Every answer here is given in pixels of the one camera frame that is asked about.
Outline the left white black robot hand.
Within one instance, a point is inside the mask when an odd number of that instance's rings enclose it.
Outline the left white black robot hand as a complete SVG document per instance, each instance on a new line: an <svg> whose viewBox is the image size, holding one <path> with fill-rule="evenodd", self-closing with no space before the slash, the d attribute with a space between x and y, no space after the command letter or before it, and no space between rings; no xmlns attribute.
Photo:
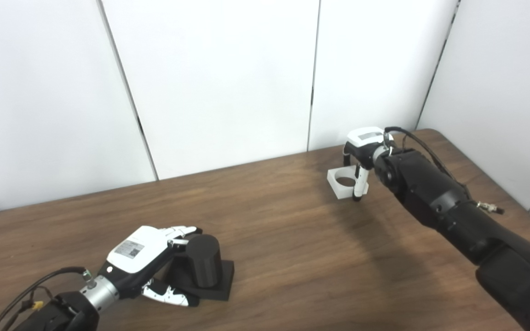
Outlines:
<svg viewBox="0 0 530 331"><path fill-rule="evenodd" d="M95 284L82 288L82 295L99 313L118 300L139 296L175 306L199 306L197 296L155 278L176 254L185 251L191 236L199 234L202 229L194 226L141 226L109 252Z"/></svg>

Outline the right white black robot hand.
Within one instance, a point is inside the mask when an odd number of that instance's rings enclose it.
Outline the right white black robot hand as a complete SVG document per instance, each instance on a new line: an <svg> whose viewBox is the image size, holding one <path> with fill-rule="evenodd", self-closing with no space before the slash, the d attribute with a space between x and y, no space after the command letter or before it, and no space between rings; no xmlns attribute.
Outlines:
<svg viewBox="0 0 530 331"><path fill-rule="evenodd" d="M395 143L391 134L377 126L355 129L347 134L343 145L343 166L351 166L351 157L356 160L355 186L352 199L361 201L369 188L368 177L374 169L377 157L385 151L392 151Z"/></svg>

